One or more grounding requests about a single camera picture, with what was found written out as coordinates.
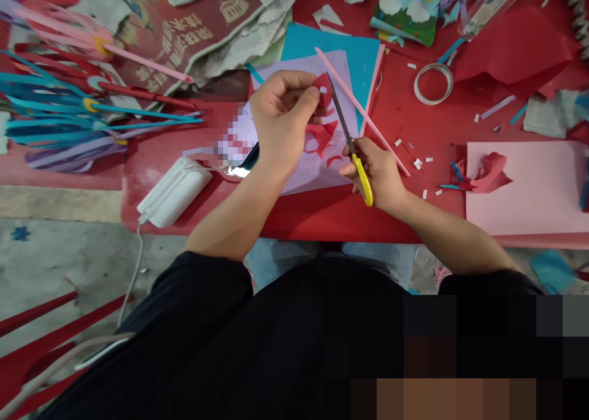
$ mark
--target scissor blade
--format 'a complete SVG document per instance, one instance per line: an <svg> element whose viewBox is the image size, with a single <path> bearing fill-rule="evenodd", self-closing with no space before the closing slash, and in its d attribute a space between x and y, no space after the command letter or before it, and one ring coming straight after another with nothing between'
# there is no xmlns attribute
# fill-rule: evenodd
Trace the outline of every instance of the scissor blade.
<svg viewBox="0 0 589 420"><path fill-rule="evenodd" d="M329 76L329 72L327 73L329 78L329 82L331 83L331 93L333 95L333 102L336 105L337 115L339 116L339 121L342 123L342 129L344 129L345 140L350 146L350 151L352 153L356 153L356 148L354 147L354 140L350 136L350 131L348 130L348 126L345 123L344 114L342 113L342 108L339 105L339 100L337 99L336 89L333 87L333 81L331 81L331 77Z"/></svg>

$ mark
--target scissors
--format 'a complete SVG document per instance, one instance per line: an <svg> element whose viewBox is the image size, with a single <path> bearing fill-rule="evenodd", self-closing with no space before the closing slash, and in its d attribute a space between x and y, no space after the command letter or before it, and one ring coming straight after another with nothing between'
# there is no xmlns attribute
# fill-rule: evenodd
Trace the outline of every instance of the scissors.
<svg viewBox="0 0 589 420"><path fill-rule="evenodd" d="M333 87L333 81L331 81L331 77L329 77L329 82L331 83L331 92L333 93L333 102L336 105L337 115L339 116L339 121L342 123L342 128L344 129L345 140L350 147L350 152L352 153L352 161L354 166L356 166L356 170L358 171L358 176L360 176L360 182L362 183L362 188L364 189L364 202L368 207L372 207L373 197L372 197L372 188L370 187L370 183L368 182L368 177L366 176L366 171L364 170L364 166L362 165L362 161L356 155L356 148L354 147L354 139L350 136L350 132L348 131L348 126L345 123L344 114L342 113L342 108L339 105L339 101L337 100L336 89Z"/></svg>

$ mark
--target white power bank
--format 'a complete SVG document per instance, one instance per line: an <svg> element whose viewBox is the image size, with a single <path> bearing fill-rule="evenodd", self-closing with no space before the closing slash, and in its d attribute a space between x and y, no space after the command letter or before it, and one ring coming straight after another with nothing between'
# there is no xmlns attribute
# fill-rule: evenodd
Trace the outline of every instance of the white power bank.
<svg viewBox="0 0 589 420"><path fill-rule="evenodd" d="M168 227L176 222L212 177L200 164L181 156L141 201L137 211L156 227Z"/></svg>

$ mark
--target floor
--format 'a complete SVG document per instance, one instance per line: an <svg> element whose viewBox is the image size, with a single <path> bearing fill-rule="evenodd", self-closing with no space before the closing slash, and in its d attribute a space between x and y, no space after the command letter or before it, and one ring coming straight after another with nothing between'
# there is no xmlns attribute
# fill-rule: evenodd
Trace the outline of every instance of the floor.
<svg viewBox="0 0 589 420"><path fill-rule="evenodd" d="M25 241L14 240L16 227L26 227ZM180 253L184 237L145 235L145 250L135 295L136 305L154 279ZM138 241L120 223L85 223L0 218L0 320L72 291L81 291L69 303L2 338L0 357L41 335L98 308L125 293L137 258ZM529 260L540 250L509 250L532 280L539 283ZM589 251L563 251L570 265L589 261ZM414 265L412 288L435 294L435 257L421 246ZM587 293L579 283L576 294ZM113 314L84 332L79 340L115 329Z"/></svg>

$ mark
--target forearm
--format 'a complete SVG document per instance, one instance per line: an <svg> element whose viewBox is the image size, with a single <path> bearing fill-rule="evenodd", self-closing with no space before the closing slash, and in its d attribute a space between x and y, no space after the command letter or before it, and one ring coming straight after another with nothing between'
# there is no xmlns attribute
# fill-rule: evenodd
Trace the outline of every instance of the forearm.
<svg viewBox="0 0 589 420"><path fill-rule="evenodd" d="M192 230L184 250L243 261L258 239L287 178L257 164L235 191Z"/></svg>
<svg viewBox="0 0 589 420"><path fill-rule="evenodd" d="M502 269L522 271L486 232L411 193L405 206L390 214L409 225L454 274L485 274Z"/></svg>

